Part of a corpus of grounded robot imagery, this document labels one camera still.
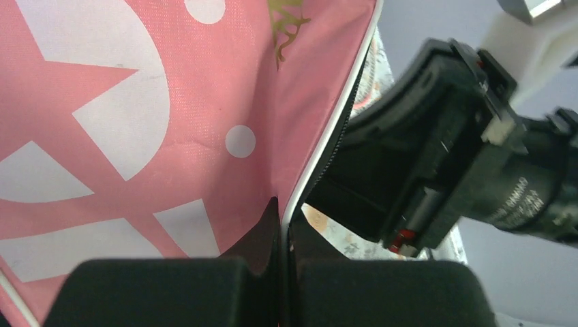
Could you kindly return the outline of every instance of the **white circle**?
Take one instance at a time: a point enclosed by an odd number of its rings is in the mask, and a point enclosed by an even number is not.
[[[203,24],[215,24],[225,14],[225,0],[185,0],[185,7]]]
[[[237,125],[229,129],[225,137],[225,146],[227,151],[237,158],[249,157],[253,150],[255,150],[255,134],[247,126]]]

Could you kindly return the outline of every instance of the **white geometric shape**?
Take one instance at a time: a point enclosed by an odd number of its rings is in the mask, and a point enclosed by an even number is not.
[[[39,203],[92,193],[34,142],[26,143],[0,161],[0,199]]]
[[[125,181],[155,156],[168,128],[168,93],[164,74],[138,71],[72,115]]]
[[[0,256],[23,283],[68,274],[90,259],[162,257],[124,218],[0,240]]]
[[[227,151],[237,158],[249,157],[255,150],[257,140],[255,133],[247,126],[237,125],[229,129],[225,137],[225,146]]]
[[[161,146],[170,110],[164,67],[142,21],[124,1],[16,1],[47,61],[138,70],[74,113],[130,179]]]
[[[225,0],[185,0],[185,7],[203,24],[215,24],[225,14]]]
[[[212,258],[221,254],[202,199],[154,215],[189,257]]]

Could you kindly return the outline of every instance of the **black mechanical device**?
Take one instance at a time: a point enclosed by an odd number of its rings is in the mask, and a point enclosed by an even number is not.
[[[429,40],[352,119],[307,203],[403,255],[436,248],[460,217],[578,243],[578,114],[518,116],[516,82],[486,51]]]

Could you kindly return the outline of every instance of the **white edge trim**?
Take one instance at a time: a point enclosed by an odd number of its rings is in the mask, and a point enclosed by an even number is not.
[[[2,287],[6,292],[6,294],[8,294],[8,297],[10,297],[10,300],[12,300],[12,302],[14,303],[16,308],[18,308],[20,313],[22,313],[22,316],[28,322],[30,327],[40,327],[38,320],[36,320],[36,318],[32,314],[32,311],[30,311],[30,308],[26,305],[24,300],[20,297],[20,294],[18,294],[14,286],[10,283],[8,278],[2,273],[1,270],[0,270],[0,287]]]
[[[335,126],[344,110],[347,99],[349,98],[349,94],[351,94],[351,90],[353,89],[353,85],[355,84],[357,74],[359,73],[359,70],[362,68],[361,66],[363,64],[363,59],[365,58],[365,52],[369,48],[371,44],[371,39],[374,36],[374,31],[378,26],[379,17],[381,15],[381,10],[383,7],[383,1],[384,0],[376,1],[374,14],[371,17],[371,20],[369,21],[369,26],[367,27],[365,37],[363,38],[361,46],[359,47],[359,51],[357,52],[357,57],[355,58],[353,66],[351,67],[349,77],[347,78],[343,90],[341,90],[341,95],[339,96],[339,99],[335,104],[333,113],[331,114],[329,120],[327,121],[327,124],[325,125],[325,130],[321,134],[321,137],[319,138],[319,142],[317,143],[315,150],[311,154],[311,157],[309,158],[309,161],[307,162],[305,169],[301,173],[301,177],[299,177],[299,180],[297,181],[297,184],[293,189],[293,193],[289,198],[287,207],[285,208],[285,212],[283,213],[283,217],[281,220],[282,257],[284,257],[283,253],[287,253],[287,234],[289,230],[289,223],[291,222],[291,217],[293,216],[293,212],[296,209],[295,207],[299,202],[301,194],[303,194],[303,191],[305,190],[307,182],[309,181],[311,175],[313,174],[315,166],[317,166],[317,163],[321,158],[321,154],[323,154],[323,151],[325,150],[327,143],[329,142],[329,138],[333,134],[333,130],[335,129]]]

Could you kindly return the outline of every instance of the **zipper teeth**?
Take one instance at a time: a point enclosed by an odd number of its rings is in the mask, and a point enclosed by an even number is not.
[[[344,139],[344,135],[345,135],[345,130],[347,129],[347,125],[349,124],[349,118],[351,117],[351,112],[353,110],[353,105],[355,105],[355,97],[357,95],[357,91],[359,89],[359,84],[361,82],[361,72],[363,71],[363,66],[362,69],[359,73],[358,78],[355,80],[355,84],[353,84],[353,89],[351,90],[351,94],[349,95],[349,99],[347,99],[347,105],[346,105],[346,117],[345,117],[345,121],[343,124],[343,127],[341,128],[341,132],[339,133],[339,137],[337,138],[337,143],[335,143],[335,147],[333,148],[333,152],[331,153],[331,156],[329,157],[329,160],[327,161],[327,163],[325,164],[325,167],[323,167],[323,170],[321,170],[321,173],[319,174],[319,176],[317,177],[317,179],[315,180],[314,186],[317,185],[317,183],[319,183],[319,181],[321,180],[321,178],[323,178],[323,176],[325,175],[325,173],[327,172],[327,170],[329,169],[329,166],[331,166],[331,163],[333,162],[333,160],[335,159],[335,156],[337,154],[337,151],[339,150],[339,147],[341,146],[343,139]]]

